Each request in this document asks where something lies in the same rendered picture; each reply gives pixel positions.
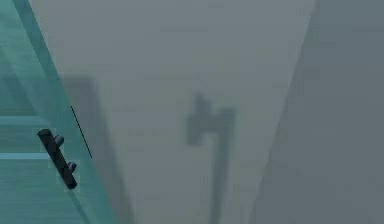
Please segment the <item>teal room door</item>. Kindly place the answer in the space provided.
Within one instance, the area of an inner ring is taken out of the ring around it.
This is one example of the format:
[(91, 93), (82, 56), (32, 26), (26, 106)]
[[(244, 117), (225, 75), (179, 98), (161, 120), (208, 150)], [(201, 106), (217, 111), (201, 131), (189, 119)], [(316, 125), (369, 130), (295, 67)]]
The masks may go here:
[[(64, 137), (75, 189), (42, 129)], [(29, 0), (0, 0), (0, 224), (117, 224)]]

